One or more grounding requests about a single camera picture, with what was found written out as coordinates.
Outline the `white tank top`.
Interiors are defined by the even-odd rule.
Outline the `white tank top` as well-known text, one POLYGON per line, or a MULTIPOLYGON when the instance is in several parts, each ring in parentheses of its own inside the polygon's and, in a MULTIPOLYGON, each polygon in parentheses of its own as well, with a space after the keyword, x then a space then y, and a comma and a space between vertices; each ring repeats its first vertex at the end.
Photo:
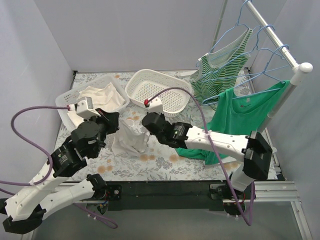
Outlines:
POLYGON ((149 132, 132 119, 120 119, 119 130, 114 135, 111 150, 116 157, 127 154, 139 157, 144 154, 150 138, 149 132))

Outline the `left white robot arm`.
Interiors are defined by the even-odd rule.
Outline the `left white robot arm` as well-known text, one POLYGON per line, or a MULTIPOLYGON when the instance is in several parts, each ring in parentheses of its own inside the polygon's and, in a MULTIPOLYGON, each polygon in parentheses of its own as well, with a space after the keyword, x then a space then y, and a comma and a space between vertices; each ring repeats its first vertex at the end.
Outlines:
POLYGON ((117 199, 116 188, 108 186, 100 174, 89 174, 80 183, 58 192, 53 190, 87 166, 106 146, 107 135, 119 130, 118 112, 96 109, 97 115, 84 120, 63 144, 48 156, 37 175, 19 192, 0 200, 0 212, 7 218, 2 225, 7 233, 24 235, 39 227, 51 214, 75 202, 117 199))

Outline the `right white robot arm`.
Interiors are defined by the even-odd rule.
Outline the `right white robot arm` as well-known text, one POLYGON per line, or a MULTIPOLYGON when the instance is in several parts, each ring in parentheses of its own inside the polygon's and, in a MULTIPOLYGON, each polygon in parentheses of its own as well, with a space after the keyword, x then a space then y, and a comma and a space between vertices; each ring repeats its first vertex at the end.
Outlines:
POLYGON ((269 175, 272 148, 261 133, 252 131, 249 135, 230 135, 205 130, 189 123, 169 123, 164 114, 147 113, 142 125, 154 135, 158 142, 171 148, 204 150, 227 155, 241 162, 232 173, 227 195, 237 199, 253 181, 266 181, 269 175))

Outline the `solid green tank top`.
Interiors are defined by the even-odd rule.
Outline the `solid green tank top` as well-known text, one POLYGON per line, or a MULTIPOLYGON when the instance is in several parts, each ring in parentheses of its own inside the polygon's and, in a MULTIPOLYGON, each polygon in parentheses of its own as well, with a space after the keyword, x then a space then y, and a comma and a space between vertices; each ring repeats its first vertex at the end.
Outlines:
POLYGON ((259 128, 289 83, 289 80, 278 82, 264 92, 242 97, 236 97, 233 88, 227 89, 219 95, 207 129, 221 134, 249 135, 259 128))

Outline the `green striped tank top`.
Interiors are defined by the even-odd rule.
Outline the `green striped tank top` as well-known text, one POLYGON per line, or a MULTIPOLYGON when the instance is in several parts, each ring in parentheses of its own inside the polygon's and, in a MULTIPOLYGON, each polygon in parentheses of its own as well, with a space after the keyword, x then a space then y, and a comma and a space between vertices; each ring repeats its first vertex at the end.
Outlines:
POLYGON ((209 105, 216 110, 219 94, 235 86, 239 72, 250 58, 250 54, 246 53, 250 37, 247 39, 246 46, 242 45, 227 61, 219 57, 215 64, 211 65, 204 59, 202 66, 189 77, 194 97, 199 103, 209 105))

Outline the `blue hanger with striped top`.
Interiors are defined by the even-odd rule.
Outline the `blue hanger with striped top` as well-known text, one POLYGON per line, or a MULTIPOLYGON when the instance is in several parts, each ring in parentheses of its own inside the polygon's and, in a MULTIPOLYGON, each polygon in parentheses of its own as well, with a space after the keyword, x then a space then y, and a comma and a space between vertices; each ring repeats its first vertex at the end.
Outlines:
POLYGON ((246 47, 248 38, 250 38, 253 29, 248 27, 245 24, 240 24, 240 19, 241 19, 241 15, 242 15, 242 11, 244 6, 246 5, 248 1, 245 0, 244 3, 242 4, 240 10, 239 10, 239 14, 237 17, 237 21, 235 22, 234 26, 230 29, 228 29, 223 35, 220 36, 220 38, 218 39, 218 35, 220 32, 220 28, 224 19, 224 14, 226 11, 226 7, 227 7, 227 0, 224 0, 222 3, 222 7, 219 13, 219 18, 218 18, 218 23, 216 24, 216 28, 214 31, 214 36, 213 36, 213 41, 211 43, 211 48, 209 50, 209 52, 207 52, 205 55, 203 55, 201 58, 198 59, 198 62, 196 64, 197 67, 202 66, 204 59, 206 59, 208 62, 210 62, 211 65, 214 65, 216 62, 216 59, 218 58, 222 58, 223 61, 227 61, 228 59, 231 58, 232 54, 235 53, 242 45, 244 45, 244 48, 246 47), (226 40, 228 37, 228 33, 232 32, 234 29, 239 29, 241 27, 244 27, 245 30, 244 32, 241 33, 241 35, 238 36, 238 38, 236 38, 234 41, 232 41, 231 43, 229 43, 228 45, 225 45, 223 48, 219 49, 219 50, 215 50, 216 46, 221 42, 223 42, 223 40, 226 40))

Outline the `floral table mat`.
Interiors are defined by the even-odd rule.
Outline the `floral table mat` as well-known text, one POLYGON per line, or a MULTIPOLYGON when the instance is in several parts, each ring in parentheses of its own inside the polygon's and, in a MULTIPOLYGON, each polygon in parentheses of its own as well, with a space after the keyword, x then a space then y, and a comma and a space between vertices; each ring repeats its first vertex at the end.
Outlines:
MULTIPOLYGON (((82 86, 91 81, 108 76, 117 80, 123 88, 135 72, 111 73, 75 73, 71 89, 82 86)), ((133 120, 141 125, 146 109, 133 103, 124 109, 120 116, 123 120, 133 120)), ((189 123, 203 127, 200 111, 191 98, 185 109, 175 118, 167 118, 170 122, 189 123)), ((69 182, 80 182, 88 174, 100 174, 106 181, 181 181, 181 180, 225 180, 220 164, 205 165, 203 160, 189 159, 179 156, 175 149, 159 144, 154 136, 150 136, 147 149, 139 156, 130 156, 125 153, 116 156, 112 152, 114 134, 108 135, 106 148, 103 148, 98 158, 86 160, 88 166, 75 173, 68 179, 69 182)), ((241 164, 232 157, 223 160, 228 175, 234 172, 241 164)))

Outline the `white cloths in basket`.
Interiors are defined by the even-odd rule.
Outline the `white cloths in basket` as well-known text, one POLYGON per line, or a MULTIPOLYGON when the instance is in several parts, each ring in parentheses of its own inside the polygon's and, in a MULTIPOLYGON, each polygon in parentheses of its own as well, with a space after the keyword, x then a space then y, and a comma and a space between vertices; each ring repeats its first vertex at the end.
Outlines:
POLYGON ((91 98, 93 108, 111 113, 124 108, 129 102, 117 91, 114 84, 109 82, 104 88, 87 86, 79 92, 76 104, 83 98, 91 98))

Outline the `rectangular white laundry basket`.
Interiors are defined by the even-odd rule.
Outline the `rectangular white laundry basket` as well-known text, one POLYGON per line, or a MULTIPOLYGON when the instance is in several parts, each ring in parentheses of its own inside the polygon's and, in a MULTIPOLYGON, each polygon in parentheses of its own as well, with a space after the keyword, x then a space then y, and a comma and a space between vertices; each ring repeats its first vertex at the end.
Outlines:
POLYGON ((65 107, 67 105, 75 104, 77 103, 77 98, 80 95, 80 91, 83 91, 86 87, 94 87, 98 89, 102 89, 107 86, 107 84, 112 83, 117 92, 124 98, 124 103, 122 106, 119 106, 115 109, 115 111, 118 111, 120 113, 124 112, 124 108, 127 107, 127 105, 130 102, 130 99, 128 95, 126 94, 123 86, 121 85, 120 81, 116 79, 113 76, 110 75, 103 75, 98 78, 95 78, 91 81, 88 81, 87 83, 81 83, 78 86, 75 86, 71 90, 59 95, 55 103, 58 107, 65 107))

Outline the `silver clothes rack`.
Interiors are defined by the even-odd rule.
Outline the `silver clothes rack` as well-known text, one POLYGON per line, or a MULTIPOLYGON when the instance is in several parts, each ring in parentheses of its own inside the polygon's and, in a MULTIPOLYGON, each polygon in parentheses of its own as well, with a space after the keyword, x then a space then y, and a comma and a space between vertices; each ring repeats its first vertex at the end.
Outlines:
POLYGON ((285 89, 285 91, 281 95, 279 101, 276 103, 274 108, 267 114, 266 119, 259 126, 258 132, 263 132, 267 128, 268 124, 271 122, 273 117, 276 115, 276 113, 280 110, 280 108, 283 106, 283 104, 289 98, 289 96, 296 89, 296 87, 298 85, 300 85, 302 83, 302 81, 305 79, 305 75, 309 74, 309 73, 311 73, 313 71, 313 65, 311 63, 309 63, 309 62, 303 62, 301 64, 297 63, 297 61, 295 60, 295 58, 292 56, 292 54, 289 51, 289 46, 287 44, 283 44, 282 43, 280 38, 276 35, 273 25, 268 24, 266 22, 266 20, 262 17, 262 15, 259 13, 259 11, 254 6, 252 0, 242 0, 243 4, 242 4, 242 6, 240 8, 240 12, 239 12, 239 16, 238 16, 237 22, 235 23, 234 27, 232 27, 229 30, 227 30, 220 37, 220 39, 218 40, 218 33, 220 31, 222 20, 224 18, 225 10, 226 10, 226 7, 227 7, 227 2, 228 2, 228 0, 224 0, 223 1, 222 7, 221 7, 221 10, 220 10, 220 16, 219 16, 219 19, 218 19, 218 23, 216 25, 216 29, 215 29, 215 32, 214 32, 213 42, 211 44, 211 49, 210 49, 209 52, 210 53, 213 52, 214 48, 222 40, 222 38, 228 32, 230 32, 232 29, 234 29, 235 27, 238 27, 238 26, 241 26, 241 25, 247 27, 245 24, 239 24, 243 7, 246 6, 247 9, 249 10, 249 12, 252 14, 252 16, 258 22, 258 26, 260 27, 258 32, 257 32, 257 41, 256 41, 256 45, 253 48, 253 51, 255 51, 255 50, 256 51, 267 50, 267 48, 260 48, 260 49, 258 48, 259 33, 260 33, 261 30, 265 32, 266 36, 269 38, 269 40, 271 40, 271 42, 276 47, 276 49, 273 50, 273 51, 272 50, 267 50, 267 51, 270 51, 272 54, 271 54, 270 59, 268 60, 267 64, 265 65, 265 69, 263 70, 263 72, 258 73, 256 75, 256 78, 259 76, 259 74, 261 75, 261 74, 265 74, 267 72, 267 68, 269 66, 269 63, 271 62, 273 56, 275 54, 277 54, 278 52, 280 54, 280 58, 283 58, 284 60, 286 60, 286 62, 291 67, 291 70, 293 72, 293 76, 290 79, 290 84, 285 89))

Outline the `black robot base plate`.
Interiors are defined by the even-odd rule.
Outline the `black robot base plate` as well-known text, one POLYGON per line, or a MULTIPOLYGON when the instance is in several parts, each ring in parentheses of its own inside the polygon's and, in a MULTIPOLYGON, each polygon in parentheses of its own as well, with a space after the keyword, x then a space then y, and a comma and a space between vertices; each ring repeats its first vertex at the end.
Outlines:
POLYGON ((239 204, 224 180, 108 181, 106 195, 89 203, 107 201, 109 211, 203 209, 236 217, 246 209, 251 189, 236 195, 239 204))

